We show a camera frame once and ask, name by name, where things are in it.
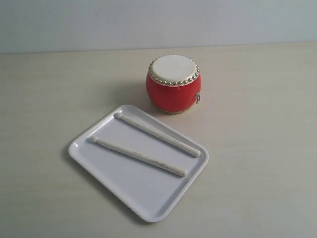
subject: metal handle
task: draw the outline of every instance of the metal handle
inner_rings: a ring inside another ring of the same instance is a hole
[[[200,92],[196,94],[196,104],[200,101]]]

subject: drumhead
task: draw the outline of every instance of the drumhead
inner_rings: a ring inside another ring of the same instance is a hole
[[[199,68],[190,58],[180,55],[162,56],[149,67],[151,78],[167,86],[181,86],[195,80]]]

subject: rectangular tray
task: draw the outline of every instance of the rectangular tray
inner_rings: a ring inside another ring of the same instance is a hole
[[[143,132],[114,114],[137,119],[198,150],[198,158]],[[89,141],[91,135],[187,170],[182,178]],[[123,105],[75,139],[70,156],[147,222],[164,219],[207,164],[204,147],[133,105]]]

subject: drum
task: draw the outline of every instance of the drum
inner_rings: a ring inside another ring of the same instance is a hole
[[[188,110],[200,100],[201,74],[190,58],[166,55],[152,61],[146,77],[150,100],[167,114]]]

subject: white drumhead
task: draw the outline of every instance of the white drumhead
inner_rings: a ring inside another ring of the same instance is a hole
[[[196,72],[195,63],[185,56],[167,55],[158,58],[152,65],[154,75],[162,80],[177,82],[186,80]]]

